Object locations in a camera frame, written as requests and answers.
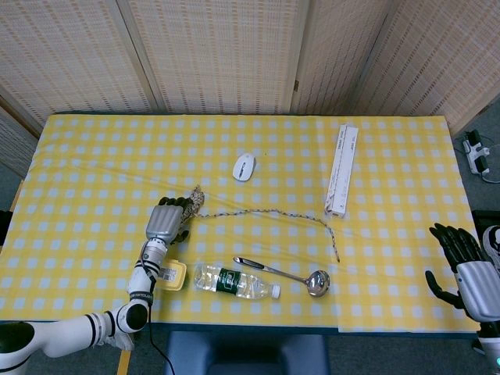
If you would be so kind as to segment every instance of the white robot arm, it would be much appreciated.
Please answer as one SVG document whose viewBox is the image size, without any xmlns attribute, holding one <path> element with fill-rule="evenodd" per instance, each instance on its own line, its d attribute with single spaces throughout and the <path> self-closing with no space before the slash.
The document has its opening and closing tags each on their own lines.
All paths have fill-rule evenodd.
<svg viewBox="0 0 500 375">
<path fill-rule="evenodd" d="M 497 270 L 470 233 L 438 223 L 434 226 L 429 228 L 430 232 L 443 248 L 459 293 L 443 291 L 430 271 L 425 273 L 427 284 L 436 297 L 456 309 L 464 309 L 469 318 L 480 324 L 479 342 L 493 373 L 500 375 L 500 277 Z"/>
<path fill-rule="evenodd" d="M 0 373 L 25 374 L 31 354 L 41 349 L 49 357 L 61 357 L 93 345 L 110 343 L 131 350 L 129 334 L 148 322 L 153 290 L 166 246 L 177 236 L 189 198 L 162 198 L 151 214 L 139 259 L 127 291 L 130 301 L 112 311 L 93 312 L 54 323 L 18 322 L 0 325 Z"/>
</svg>

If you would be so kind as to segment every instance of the label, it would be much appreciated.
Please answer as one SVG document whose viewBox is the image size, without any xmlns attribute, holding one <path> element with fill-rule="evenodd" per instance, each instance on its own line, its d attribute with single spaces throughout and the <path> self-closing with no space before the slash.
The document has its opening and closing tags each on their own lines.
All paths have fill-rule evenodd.
<svg viewBox="0 0 500 375">
<path fill-rule="evenodd" d="M 238 283 L 240 282 L 241 272 L 220 269 L 219 279 L 217 280 L 217 291 L 225 291 L 235 295 L 238 291 Z"/>
<path fill-rule="evenodd" d="M 162 268 L 160 269 L 158 276 L 166 281 L 174 281 L 177 276 L 177 270 L 174 270 L 173 268 Z"/>
<path fill-rule="evenodd" d="M 341 125 L 338 132 L 337 147 L 334 153 L 334 165 L 331 167 L 330 183 L 328 185 L 327 200 L 325 201 L 325 212 L 330 213 L 334 201 L 335 186 L 337 185 L 338 171 L 341 167 L 342 148 L 344 147 L 346 126 Z"/>
</svg>

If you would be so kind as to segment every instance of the yellow container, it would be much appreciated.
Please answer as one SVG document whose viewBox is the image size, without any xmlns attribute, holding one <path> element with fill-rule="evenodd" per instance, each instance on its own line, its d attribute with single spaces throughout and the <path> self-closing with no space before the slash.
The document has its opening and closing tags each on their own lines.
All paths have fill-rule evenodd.
<svg viewBox="0 0 500 375">
<path fill-rule="evenodd" d="M 164 291 L 179 291 L 186 278 L 186 265 L 175 259 L 163 261 L 156 286 Z"/>
</svg>

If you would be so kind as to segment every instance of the computer mouse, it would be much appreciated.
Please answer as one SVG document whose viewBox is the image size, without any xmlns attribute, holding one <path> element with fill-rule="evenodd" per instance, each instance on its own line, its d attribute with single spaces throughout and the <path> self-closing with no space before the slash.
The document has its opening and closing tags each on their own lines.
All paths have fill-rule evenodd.
<svg viewBox="0 0 500 375">
<path fill-rule="evenodd" d="M 233 177 L 238 181 L 248 181 L 255 167 L 255 156 L 246 152 L 237 158 L 233 168 Z"/>
</svg>

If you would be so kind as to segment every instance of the rope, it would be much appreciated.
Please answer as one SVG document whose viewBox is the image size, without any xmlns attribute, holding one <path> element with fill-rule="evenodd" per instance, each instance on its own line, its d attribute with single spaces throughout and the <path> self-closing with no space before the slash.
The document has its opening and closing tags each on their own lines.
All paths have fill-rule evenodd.
<svg viewBox="0 0 500 375">
<path fill-rule="evenodd" d="M 181 224 L 185 224 L 192 217 L 199 217 L 202 219 L 207 219 L 207 218 L 215 218 L 215 217 L 221 217 L 221 216 L 246 215 L 247 213 L 279 213 L 280 215 L 284 215 L 284 216 L 288 216 L 288 217 L 298 217 L 301 219 L 307 219 L 307 220 L 311 220 L 311 221 L 315 221 L 317 223 L 320 223 L 328 230 L 328 233 L 330 234 L 330 237 L 331 237 L 331 244 L 332 244 L 332 247 L 334 248 L 335 256 L 337 258 L 337 262 L 341 261 L 341 258 L 338 255 L 337 246 L 335 245 L 334 230 L 326 222 L 324 222 L 321 219 L 318 219 L 317 217 L 310 216 L 310 215 L 303 215 L 301 213 L 285 212 L 285 211 L 281 211 L 280 209 L 242 209 L 242 210 L 233 211 L 233 212 L 219 212 L 219 213 L 211 213 L 211 214 L 201 214 L 201 213 L 198 213 L 198 211 L 200 210 L 200 207 L 203 205 L 203 202 L 205 201 L 205 194 L 203 194 L 203 191 L 200 188 L 200 185 L 196 185 L 195 189 L 193 190 L 193 192 L 191 193 L 189 198 L 193 201 L 193 204 L 189 205 L 184 210 Z"/>
<path fill-rule="evenodd" d="M 317 217 L 314 217 L 314 216 L 302 215 L 301 213 L 285 212 L 285 211 L 281 211 L 280 209 L 242 209 L 240 211 L 219 212 L 219 213 L 211 213 L 211 214 L 206 214 L 206 215 L 203 215 L 201 213 L 196 213 L 195 217 L 209 218 L 209 217 L 221 217 L 221 216 L 238 216 L 238 215 L 245 215 L 247 213 L 279 213 L 280 215 L 284 215 L 284 216 L 299 217 L 302 219 L 307 219 L 307 220 L 316 221 L 317 223 L 320 223 L 330 233 L 331 243 L 332 243 L 332 247 L 334 248 L 334 251 L 335 251 L 335 256 L 337 257 L 337 262 L 341 261 L 340 256 L 338 255 L 337 246 L 335 245 L 334 230 L 327 223 L 325 223 L 323 220 L 318 219 Z"/>
</svg>

